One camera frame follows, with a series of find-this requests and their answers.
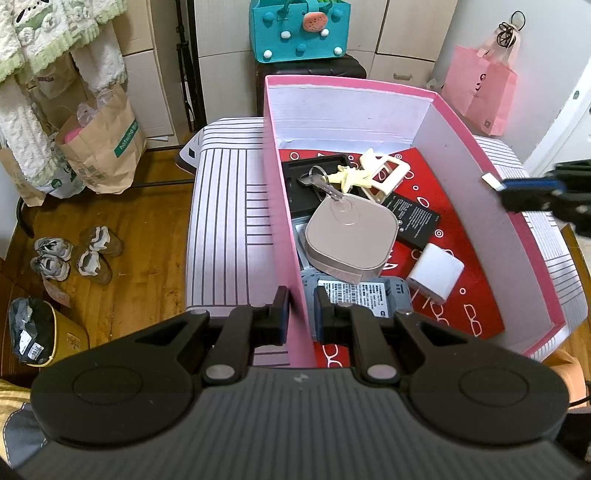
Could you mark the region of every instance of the white charger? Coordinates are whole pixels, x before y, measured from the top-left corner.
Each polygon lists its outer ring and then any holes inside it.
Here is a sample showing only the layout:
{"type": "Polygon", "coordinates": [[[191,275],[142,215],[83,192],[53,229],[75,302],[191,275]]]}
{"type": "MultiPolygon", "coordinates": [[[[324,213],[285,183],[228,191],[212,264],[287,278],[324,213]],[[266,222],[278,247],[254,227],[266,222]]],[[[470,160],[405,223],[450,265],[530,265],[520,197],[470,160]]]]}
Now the white charger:
{"type": "Polygon", "coordinates": [[[407,277],[408,285],[433,303],[444,304],[456,285],[464,263],[437,245],[427,244],[407,277]]]}

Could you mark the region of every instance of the screw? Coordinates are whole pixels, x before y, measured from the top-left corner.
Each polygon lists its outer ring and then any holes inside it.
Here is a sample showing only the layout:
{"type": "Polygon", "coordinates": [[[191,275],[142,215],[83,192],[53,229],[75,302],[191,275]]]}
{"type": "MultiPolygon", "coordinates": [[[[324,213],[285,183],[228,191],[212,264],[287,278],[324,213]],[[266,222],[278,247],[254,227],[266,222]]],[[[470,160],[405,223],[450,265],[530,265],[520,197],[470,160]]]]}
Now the screw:
{"type": "Polygon", "coordinates": [[[212,380],[227,380],[232,378],[236,371],[230,365],[217,364],[207,367],[205,374],[212,380]]]}
{"type": "Polygon", "coordinates": [[[305,380],[308,380],[309,377],[306,374],[299,374],[294,376],[294,380],[298,383],[302,383],[305,380]]]}
{"type": "Polygon", "coordinates": [[[392,365],[377,364],[368,368],[368,375],[375,380],[392,380],[398,374],[392,365]]]}

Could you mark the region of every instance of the brown paper bag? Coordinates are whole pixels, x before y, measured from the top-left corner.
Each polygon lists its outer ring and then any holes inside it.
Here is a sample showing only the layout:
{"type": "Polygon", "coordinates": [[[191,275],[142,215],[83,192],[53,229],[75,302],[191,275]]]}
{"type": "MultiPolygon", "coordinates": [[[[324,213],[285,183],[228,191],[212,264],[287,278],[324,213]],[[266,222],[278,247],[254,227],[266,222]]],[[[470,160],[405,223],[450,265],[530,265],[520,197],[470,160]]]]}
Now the brown paper bag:
{"type": "Polygon", "coordinates": [[[76,128],[80,124],[73,115],[60,129],[56,142],[87,187],[97,193],[127,189],[134,181],[146,137],[123,88],[116,85],[113,98],[76,138],[65,144],[66,134],[76,128]]]}
{"type": "Polygon", "coordinates": [[[18,194],[28,207],[39,207],[43,205],[46,194],[37,190],[25,179],[21,167],[9,148],[0,148],[0,163],[4,166],[6,173],[10,175],[18,194]]]}

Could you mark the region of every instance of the paper shopping bag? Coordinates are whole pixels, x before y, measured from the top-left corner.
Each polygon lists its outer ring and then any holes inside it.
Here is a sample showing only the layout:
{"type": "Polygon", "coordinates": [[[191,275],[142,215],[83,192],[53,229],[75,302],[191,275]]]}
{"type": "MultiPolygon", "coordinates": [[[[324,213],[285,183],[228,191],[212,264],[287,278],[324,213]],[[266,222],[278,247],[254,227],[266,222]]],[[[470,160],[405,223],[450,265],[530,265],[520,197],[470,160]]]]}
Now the paper shopping bag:
{"type": "Polygon", "coordinates": [[[80,128],[75,115],[60,129],[56,142],[71,167],[97,193],[121,193],[134,181],[146,137],[119,85],[113,97],[68,143],[66,134],[80,128]]]}
{"type": "Polygon", "coordinates": [[[488,135],[502,135],[516,87],[517,74],[506,64],[491,62],[486,69],[486,79],[465,114],[466,118],[488,135]]]}
{"type": "Polygon", "coordinates": [[[43,205],[46,194],[27,182],[27,179],[22,174],[21,167],[18,165],[14,155],[12,155],[12,150],[9,148],[0,148],[0,163],[4,166],[18,194],[28,207],[39,207],[43,205]]]}
{"type": "Polygon", "coordinates": [[[449,104],[489,135],[504,133],[517,86],[512,66],[521,36],[513,28],[507,49],[496,43],[500,32],[497,29],[479,50],[456,47],[442,91],[449,104]]]}
{"type": "Polygon", "coordinates": [[[478,56],[477,49],[456,46],[441,94],[460,114],[467,114],[489,65],[489,59],[478,56]]]}

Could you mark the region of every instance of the black suitcase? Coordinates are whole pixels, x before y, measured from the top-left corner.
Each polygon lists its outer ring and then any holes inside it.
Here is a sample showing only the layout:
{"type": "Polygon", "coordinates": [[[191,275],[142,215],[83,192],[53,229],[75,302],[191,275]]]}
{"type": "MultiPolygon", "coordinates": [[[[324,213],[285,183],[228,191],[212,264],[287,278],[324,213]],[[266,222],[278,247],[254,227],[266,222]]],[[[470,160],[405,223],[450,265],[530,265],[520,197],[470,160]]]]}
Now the black suitcase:
{"type": "Polygon", "coordinates": [[[335,59],[258,63],[256,67],[256,114],[263,115],[267,75],[322,75],[325,77],[367,78],[367,72],[350,55],[335,59]]]}

